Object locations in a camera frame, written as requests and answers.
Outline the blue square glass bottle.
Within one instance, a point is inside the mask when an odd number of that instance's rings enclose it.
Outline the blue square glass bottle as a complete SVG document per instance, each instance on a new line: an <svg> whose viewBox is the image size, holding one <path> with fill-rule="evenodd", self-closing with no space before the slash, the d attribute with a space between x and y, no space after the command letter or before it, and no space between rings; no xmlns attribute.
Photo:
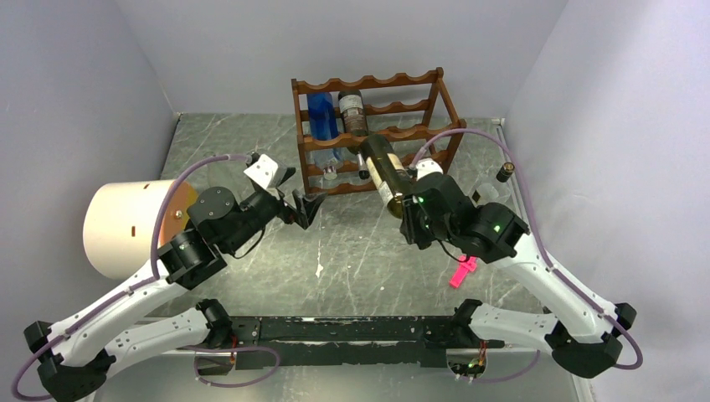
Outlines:
<svg viewBox="0 0 710 402"><path fill-rule="evenodd" d="M306 95L311 137L317 141L336 139L338 134L332 94L321 92ZM319 149L311 152L313 162L325 180L335 180L343 166L340 148Z"/></svg>

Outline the dark green wine bottle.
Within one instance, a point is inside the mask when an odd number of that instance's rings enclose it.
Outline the dark green wine bottle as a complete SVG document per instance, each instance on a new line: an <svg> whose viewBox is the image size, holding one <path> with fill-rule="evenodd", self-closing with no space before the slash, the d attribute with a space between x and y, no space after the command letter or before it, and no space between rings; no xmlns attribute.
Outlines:
<svg viewBox="0 0 710 402"><path fill-rule="evenodd" d="M404 198L411 194L411 178L385 136L370 135L360 145L370 177L383 204L396 219L404 215Z"/></svg>

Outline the clear square liquor bottle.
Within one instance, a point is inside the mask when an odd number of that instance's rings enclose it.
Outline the clear square liquor bottle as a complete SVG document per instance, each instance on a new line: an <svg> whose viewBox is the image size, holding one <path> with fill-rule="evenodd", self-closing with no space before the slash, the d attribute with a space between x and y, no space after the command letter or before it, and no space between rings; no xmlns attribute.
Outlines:
<svg viewBox="0 0 710 402"><path fill-rule="evenodd" d="M512 162L504 162L496 171L491 170L480 176L473 186L471 198L474 205L505 204L512 196L510 180L515 169Z"/></svg>

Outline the labelled green wine bottle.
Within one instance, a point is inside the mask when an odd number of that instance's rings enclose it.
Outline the labelled green wine bottle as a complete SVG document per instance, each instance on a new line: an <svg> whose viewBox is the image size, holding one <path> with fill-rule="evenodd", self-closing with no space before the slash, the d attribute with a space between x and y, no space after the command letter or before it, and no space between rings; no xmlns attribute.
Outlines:
<svg viewBox="0 0 710 402"><path fill-rule="evenodd" d="M352 137L366 137L369 134L369 129L361 91L340 91L338 106L345 132L350 133ZM348 147L347 149L357 159L359 178L365 181L369 180L370 173L359 148Z"/></svg>

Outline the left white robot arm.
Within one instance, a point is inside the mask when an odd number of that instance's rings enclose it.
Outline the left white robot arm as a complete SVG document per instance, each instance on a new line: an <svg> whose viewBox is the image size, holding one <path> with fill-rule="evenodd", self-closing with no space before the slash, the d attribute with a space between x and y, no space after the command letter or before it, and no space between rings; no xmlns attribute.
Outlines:
<svg viewBox="0 0 710 402"><path fill-rule="evenodd" d="M221 271L227 256L254 249L272 219L309 227L326 196L294 193L287 202L280 186L293 173L291 167L263 162L248 167L254 190L243 201L224 187L204 190L188 208L185 229L158 249L156 261L73 316L26 327L31 362L46 398L83 399L123 369L174 348L233 347L232 320L214 299L159 322L145 325L141 320Z"/></svg>

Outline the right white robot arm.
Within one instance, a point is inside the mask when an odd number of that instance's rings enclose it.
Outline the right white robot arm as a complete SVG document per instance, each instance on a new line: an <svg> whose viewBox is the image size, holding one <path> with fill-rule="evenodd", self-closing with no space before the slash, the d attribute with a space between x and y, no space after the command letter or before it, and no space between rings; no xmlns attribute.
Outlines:
<svg viewBox="0 0 710 402"><path fill-rule="evenodd" d="M540 246L529 225L499 203L476 205L443 173L417 179L403 200L400 231L420 249L448 243L467 256L506 272L530 291L547 314L516 312L466 299L452 317L452 337L463 347L503 341L550 355L561 368L592 379L622 369L620 337L636 311L591 291Z"/></svg>

